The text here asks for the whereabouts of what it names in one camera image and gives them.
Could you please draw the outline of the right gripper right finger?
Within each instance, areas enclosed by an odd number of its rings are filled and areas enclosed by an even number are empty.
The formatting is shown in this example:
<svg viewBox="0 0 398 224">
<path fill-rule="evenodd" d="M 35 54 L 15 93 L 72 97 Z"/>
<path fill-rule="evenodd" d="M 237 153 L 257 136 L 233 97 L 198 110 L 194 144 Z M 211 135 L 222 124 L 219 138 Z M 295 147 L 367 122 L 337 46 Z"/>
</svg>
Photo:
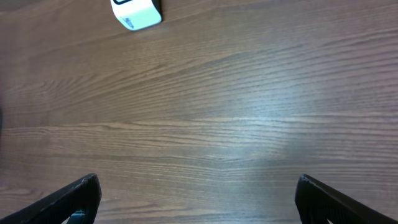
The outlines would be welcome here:
<svg viewBox="0 0 398 224">
<path fill-rule="evenodd" d="M 301 222 L 306 224 L 397 224 L 397 220 L 367 207 L 307 174 L 299 177 L 295 204 Z"/>
</svg>

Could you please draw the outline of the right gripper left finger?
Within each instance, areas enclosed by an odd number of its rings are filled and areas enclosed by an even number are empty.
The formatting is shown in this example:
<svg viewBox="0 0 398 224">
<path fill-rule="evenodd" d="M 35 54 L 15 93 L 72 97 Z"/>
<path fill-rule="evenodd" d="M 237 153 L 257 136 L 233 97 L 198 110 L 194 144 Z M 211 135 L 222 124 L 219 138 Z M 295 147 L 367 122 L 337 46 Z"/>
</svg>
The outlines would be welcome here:
<svg viewBox="0 0 398 224">
<path fill-rule="evenodd" d="M 22 210 L 1 219 L 9 224 L 93 224 L 101 201 L 98 176 L 88 174 Z"/>
</svg>

